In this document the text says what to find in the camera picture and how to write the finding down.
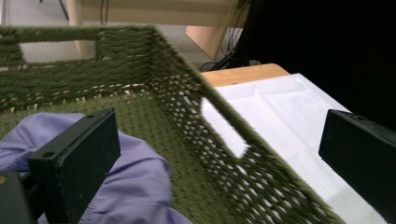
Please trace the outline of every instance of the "purple fabric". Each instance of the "purple fabric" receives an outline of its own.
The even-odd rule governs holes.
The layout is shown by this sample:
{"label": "purple fabric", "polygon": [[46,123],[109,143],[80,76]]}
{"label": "purple fabric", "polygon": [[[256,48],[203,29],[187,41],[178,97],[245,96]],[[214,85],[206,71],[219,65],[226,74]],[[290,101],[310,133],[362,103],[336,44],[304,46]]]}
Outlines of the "purple fabric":
{"label": "purple fabric", "polygon": [[[0,140],[0,170],[29,168],[27,157],[84,115],[37,113]],[[119,131],[121,156],[79,223],[191,223],[171,207],[171,167],[146,141]],[[42,216],[39,223],[47,223]]]}

